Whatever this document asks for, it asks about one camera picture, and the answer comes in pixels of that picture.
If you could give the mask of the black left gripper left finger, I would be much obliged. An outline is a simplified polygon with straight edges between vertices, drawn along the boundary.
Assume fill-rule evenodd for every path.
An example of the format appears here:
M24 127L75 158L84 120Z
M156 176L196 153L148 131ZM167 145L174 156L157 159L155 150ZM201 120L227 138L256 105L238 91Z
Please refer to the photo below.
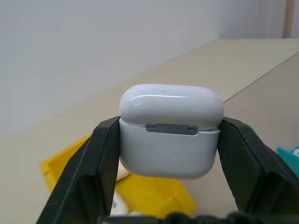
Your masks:
M119 119L100 122L69 159L38 224L98 224L109 215L120 156Z

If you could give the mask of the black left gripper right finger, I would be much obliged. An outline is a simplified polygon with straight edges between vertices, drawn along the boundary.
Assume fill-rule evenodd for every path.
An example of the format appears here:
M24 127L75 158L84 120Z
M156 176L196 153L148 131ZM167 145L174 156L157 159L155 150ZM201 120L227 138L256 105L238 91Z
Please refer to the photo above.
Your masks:
M225 117L218 152L238 213L234 223L299 224L299 178L241 121Z

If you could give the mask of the white earbud charging case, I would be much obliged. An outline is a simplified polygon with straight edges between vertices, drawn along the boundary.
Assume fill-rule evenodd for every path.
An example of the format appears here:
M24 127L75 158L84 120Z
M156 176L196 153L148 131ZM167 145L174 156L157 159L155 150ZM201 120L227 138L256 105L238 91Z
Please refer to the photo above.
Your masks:
M130 174L126 169L118 169L116 181L121 180L122 178L127 177Z
M200 86L138 84L119 103L120 160L140 176L197 179L213 167L221 97Z

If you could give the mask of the white parts in bin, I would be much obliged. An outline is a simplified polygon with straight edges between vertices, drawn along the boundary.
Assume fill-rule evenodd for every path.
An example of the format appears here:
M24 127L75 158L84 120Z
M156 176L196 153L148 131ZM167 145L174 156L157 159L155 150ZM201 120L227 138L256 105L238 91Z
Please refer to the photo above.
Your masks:
M125 216L128 214L128 207L122 197L115 191L113 196L110 216Z

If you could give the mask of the yellow plastic bin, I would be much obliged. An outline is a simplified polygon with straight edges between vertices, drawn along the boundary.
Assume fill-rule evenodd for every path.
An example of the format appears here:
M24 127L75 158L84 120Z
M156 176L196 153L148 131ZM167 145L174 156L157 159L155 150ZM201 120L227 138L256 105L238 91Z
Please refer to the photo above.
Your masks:
M40 163L41 173L50 192L53 191L68 160L79 150L89 135ZM195 201L179 180L142 177L133 174L118 180L116 192L129 212L164 218L172 212L191 215Z

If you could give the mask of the red and teal felt tray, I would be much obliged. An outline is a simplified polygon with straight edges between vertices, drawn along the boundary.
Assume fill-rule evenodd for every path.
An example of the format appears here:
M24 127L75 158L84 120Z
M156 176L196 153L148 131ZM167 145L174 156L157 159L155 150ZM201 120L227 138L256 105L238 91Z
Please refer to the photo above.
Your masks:
M299 157L293 154L294 149L287 150L283 147L277 147L277 154L288 163L299 163Z

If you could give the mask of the light wooden post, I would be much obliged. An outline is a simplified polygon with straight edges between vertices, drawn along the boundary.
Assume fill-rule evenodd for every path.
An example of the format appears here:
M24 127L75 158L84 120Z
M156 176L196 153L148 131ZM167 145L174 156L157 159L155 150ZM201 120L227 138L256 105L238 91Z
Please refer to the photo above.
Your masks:
M283 38L291 37L294 8L295 8L295 0L285 0Z

